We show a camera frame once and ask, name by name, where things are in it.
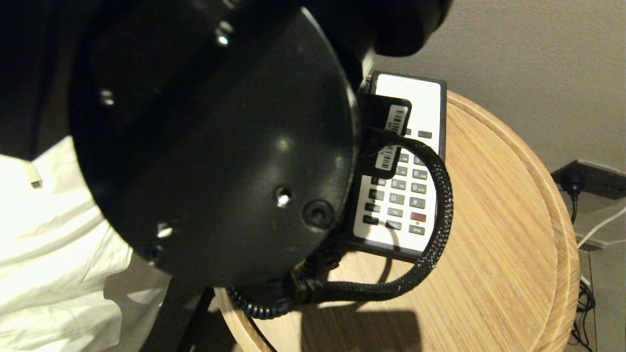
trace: white cable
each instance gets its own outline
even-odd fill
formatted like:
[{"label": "white cable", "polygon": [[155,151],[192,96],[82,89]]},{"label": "white cable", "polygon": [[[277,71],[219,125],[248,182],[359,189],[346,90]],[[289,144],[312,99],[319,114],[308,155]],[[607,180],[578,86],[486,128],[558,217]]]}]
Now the white cable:
[{"label": "white cable", "polygon": [[597,224],[593,229],[591,229],[591,231],[589,231],[588,234],[585,235],[585,237],[583,237],[579,242],[578,242],[578,248],[580,248],[580,246],[583,245],[583,243],[585,243],[586,240],[589,239],[589,237],[593,236],[593,234],[598,231],[602,226],[608,224],[609,222],[617,219],[617,217],[619,217],[620,215],[626,213],[626,207],[624,207],[624,209],[618,211],[615,215],[607,218],[606,220],[604,220],[603,222]]},{"label": "white cable", "polygon": [[589,282],[589,280],[587,280],[587,278],[585,278],[582,274],[580,275],[580,280],[582,282],[585,283],[585,285],[587,285],[590,289],[591,289],[591,283]]}]

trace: white bedsheet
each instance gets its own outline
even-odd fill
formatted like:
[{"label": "white bedsheet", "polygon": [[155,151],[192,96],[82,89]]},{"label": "white bedsheet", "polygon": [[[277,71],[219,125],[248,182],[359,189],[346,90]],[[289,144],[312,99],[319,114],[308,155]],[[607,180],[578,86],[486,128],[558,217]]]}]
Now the white bedsheet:
[{"label": "white bedsheet", "polygon": [[118,280],[115,296],[142,301],[124,316],[125,327],[145,326],[140,336],[123,334],[136,341],[120,343],[122,312],[103,289],[128,267],[132,250],[95,205],[71,137],[33,165],[40,188],[29,183],[24,161],[0,156],[0,351],[137,350],[169,277],[152,271],[142,292]]}]

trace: floor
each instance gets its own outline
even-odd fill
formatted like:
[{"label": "floor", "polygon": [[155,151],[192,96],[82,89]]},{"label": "floor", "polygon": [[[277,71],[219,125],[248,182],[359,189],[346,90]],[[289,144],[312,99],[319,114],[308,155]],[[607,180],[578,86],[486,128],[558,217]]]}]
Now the floor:
[{"label": "floor", "polygon": [[626,243],[590,253],[597,352],[626,351]]}]

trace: red button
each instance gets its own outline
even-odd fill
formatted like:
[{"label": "red button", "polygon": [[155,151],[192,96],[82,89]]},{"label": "red button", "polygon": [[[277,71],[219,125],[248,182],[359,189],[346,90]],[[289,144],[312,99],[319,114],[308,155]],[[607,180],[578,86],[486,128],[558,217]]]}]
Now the red button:
[{"label": "red button", "polygon": [[411,213],[411,220],[424,222],[426,221],[426,214]]}]

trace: bolt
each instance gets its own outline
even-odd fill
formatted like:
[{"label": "bolt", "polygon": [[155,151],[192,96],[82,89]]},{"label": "bolt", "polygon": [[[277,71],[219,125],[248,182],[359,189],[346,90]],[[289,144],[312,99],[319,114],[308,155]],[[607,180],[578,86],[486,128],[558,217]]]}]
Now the bolt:
[{"label": "bolt", "polygon": [[113,100],[113,92],[108,89],[101,90],[100,103],[105,106],[113,106],[115,104],[115,100]]},{"label": "bolt", "polygon": [[221,47],[226,48],[228,43],[230,42],[230,35],[233,33],[233,27],[230,23],[226,21],[220,22],[220,24],[215,29],[215,37],[217,39],[217,44]]},{"label": "bolt", "polygon": [[166,222],[159,222],[156,225],[156,236],[160,239],[170,237],[173,229]]},{"label": "bolt", "polygon": [[276,202],[276,206],[280,208],[287,207],[291,204],[291,200],[294,196],[291,194],[291,191],[285,187],[278,187],[274,190],[274,201]]},{"label": "bolt", "polygon": [[334,219],[330,204],[323,200],[313,200],[304,207],[304,222],[318,229],[328,229]]},{"label": "bolt", "polygon": [[158,244],[149,244],[146,248],[146,259],[149,266],[159,266],[163,262],[165,249]]}]

